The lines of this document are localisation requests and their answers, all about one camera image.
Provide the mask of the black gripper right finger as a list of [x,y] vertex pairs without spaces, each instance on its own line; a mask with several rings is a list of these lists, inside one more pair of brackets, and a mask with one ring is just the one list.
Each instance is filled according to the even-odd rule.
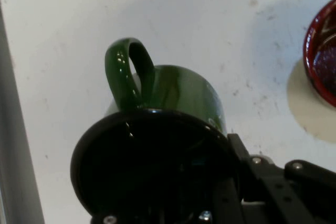
[[268,223],[335,223],[335,173],[295,159],[284,168],[268,156],[251,155],[238,134],[228,134],[238,170],[239,197]]

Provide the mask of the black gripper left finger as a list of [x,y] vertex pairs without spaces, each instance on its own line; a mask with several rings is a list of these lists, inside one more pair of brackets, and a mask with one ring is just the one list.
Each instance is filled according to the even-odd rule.
[[91,223],[243,223],[232,178],[183,180],[140,189],[92,215]]

